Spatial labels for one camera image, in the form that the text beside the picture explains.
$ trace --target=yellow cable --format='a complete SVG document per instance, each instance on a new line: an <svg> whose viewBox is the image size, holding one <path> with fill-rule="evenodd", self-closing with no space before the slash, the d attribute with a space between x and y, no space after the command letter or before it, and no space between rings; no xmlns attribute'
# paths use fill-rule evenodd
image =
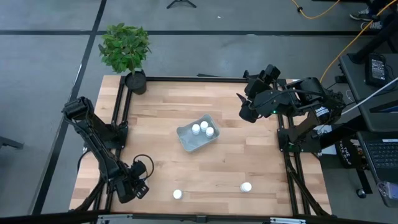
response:
<svg viewBox="0 0 398 224"><path fill-rule="evenodd" d="M386 10L391 4L393 4L394 2L396 2L396 1L398 1L398 0L393 0L392 2L390 2L388 5L386 5L383 9L381 9L380 11L379 11L379 13L376 15L376 16L379 16L384 10ZM321 76L321 79L320 79L320 81L319 82L322 82L322 80L323 80L323 77L325 77L325 75L326 75L326 73L328 72L328 70L329 70L329 68L337 61L337 59L347 50L347 48L348 47L350 47L351 46L351 44L353 44L353 42L355 42L355 40L357 40L358 39L358 37L360 36L360 35L362 35L362 33L365 31L365 30L367 30L368 28L369 28L369 26L371 25L373 23L373 21L370 21L367 25L366 25L366 27L363 29L363 30L361 30L361 32L359 32L359 34L340 52L340 54L338 54L337 55L337 57L331 62L331 64L329 64L329 66L326 68L326 70L325 70L325 72L323 72L323 75Z"/></svg>
<svg viewBox="0 0 398 224"><path fill-rule="evenodd" d="M300 6L297 4L296 1L294 1L294 0L291 0L291 1L297 6L297 9L300 8ZM307 16L306 14L304 14L304 12L303 12L302 9L300 10L300 12L301 12L301 14L303 14L303 16L306 17L307 19L316 19L316 18L321 17L321 16L323 16L324 14L326 14L328 11L330 11L330 9L332 9L332 8L333 8L335 5L337 5L339 2L340 2L340 0L337 0L337 2L335 2L332 6L330 6L330 8L329 8L328 10L326 10L325 12L323 12L323 13L317 15L317 16L314 16L314 17L309 17L309 16Z"/></svg>

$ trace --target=small white object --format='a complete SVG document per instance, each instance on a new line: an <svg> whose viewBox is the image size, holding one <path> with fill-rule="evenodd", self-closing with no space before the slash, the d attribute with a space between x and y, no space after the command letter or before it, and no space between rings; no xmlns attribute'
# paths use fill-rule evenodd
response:
<svg viewBox="0 0 398 224"><path fill-rule="evenodd" d="M174 190L173 197L175 199L177 199L177 200L180 200L182 198L182 191L181 190Z"/></svg>
<svg viewBox="0 0 398 224"><path fill-rule="evenodd" d="M202 121L200 123L200 129L202 132L206 132L206 129L209 127L209 124L206 121Z"/></svg>
<svg viewBox="0 0 398 224"><path fill-rule="evenodd" d="M249 192L251 190L251 184L249 182L245 182L241 185L242 192Z"/></svg>
<svg viewBox="0 0 398 224"><path fill-rule="evenodd" d="M209 127L206 129L206 136L208 138L211 138L213 136L213 134L214 134L214 129L212 127Z"/></svg>
<svg viewBox="0 0 398 224"><path fill-rule="evenodd" d="M199 132L200 132L199 124L194 124L194 125L192 126L192 133L193 133L194 135L197 135L197 134L199 134Z"/></svg>

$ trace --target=shoe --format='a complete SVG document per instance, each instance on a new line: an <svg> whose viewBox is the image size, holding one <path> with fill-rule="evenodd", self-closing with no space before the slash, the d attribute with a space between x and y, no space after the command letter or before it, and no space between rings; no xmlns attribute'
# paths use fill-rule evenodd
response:
<svg viewBox="0 0 398 224"><path fill-rule="evenodd" d="M363 21L372 20L372 15L369 15L369 8L352 13L349 16L355 20L363 20Z"/></svg>
<svg viewBox="0 0 398 224"><path fill-rule="evenodd" d="M364 29L368 23L369 22L363 22L361 24L361 29ZM383 25L382 25L381 21L373 22L370 25L370 27L368 28L368 30L370 30L370 31L380 31L381 29L383 29Z"/></svg>

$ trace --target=black plant pot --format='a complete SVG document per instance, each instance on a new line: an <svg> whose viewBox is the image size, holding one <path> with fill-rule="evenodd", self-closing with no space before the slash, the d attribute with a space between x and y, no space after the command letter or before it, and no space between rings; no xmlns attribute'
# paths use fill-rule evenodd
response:
<svg viewBox="0 0 398 224"><path fill-rule="evenodd" d="M134 74L128 73L124 83L129 90L137 95L144 94L147 91L147 77L143 70L136 71Z"/></svg>

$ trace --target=green leaves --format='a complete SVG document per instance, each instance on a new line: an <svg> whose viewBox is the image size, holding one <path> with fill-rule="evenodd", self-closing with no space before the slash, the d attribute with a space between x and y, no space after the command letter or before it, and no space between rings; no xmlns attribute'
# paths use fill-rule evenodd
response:
<svg viewBox="0 0 398 224"><path fill-rule="evenodd" d="M124 23L111 25L102 38L103 44L98 45L103 56L101 61L112 66L116 73L141 68L146 53L150 52L148 33L142 27L124 26Z"/></svg>

